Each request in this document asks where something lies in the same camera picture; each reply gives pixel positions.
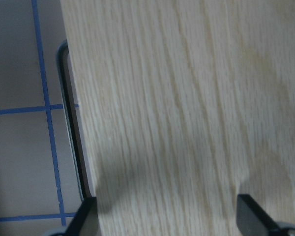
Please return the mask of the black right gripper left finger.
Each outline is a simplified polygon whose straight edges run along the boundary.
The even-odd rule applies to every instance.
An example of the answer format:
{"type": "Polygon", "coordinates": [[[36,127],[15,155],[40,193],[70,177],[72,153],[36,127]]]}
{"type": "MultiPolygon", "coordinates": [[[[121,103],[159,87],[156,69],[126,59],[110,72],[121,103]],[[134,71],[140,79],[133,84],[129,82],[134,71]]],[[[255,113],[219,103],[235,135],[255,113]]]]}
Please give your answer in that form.
{"type": "Polygon", "coordinates": [[[64,236],[96,236],[98,234],[97,198],[85,198],[64,236]]]}

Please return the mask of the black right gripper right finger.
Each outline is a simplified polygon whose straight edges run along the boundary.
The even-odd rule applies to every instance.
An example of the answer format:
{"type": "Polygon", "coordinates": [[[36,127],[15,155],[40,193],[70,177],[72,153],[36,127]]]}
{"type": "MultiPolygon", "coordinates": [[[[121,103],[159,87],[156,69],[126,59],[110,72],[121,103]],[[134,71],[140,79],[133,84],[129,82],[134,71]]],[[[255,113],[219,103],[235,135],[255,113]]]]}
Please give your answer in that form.
{"type": "Polygon", "coordinates": [[[236,225],[243,236],[284,236],[284,230],[248,194],[238,194],[236,225]]]}

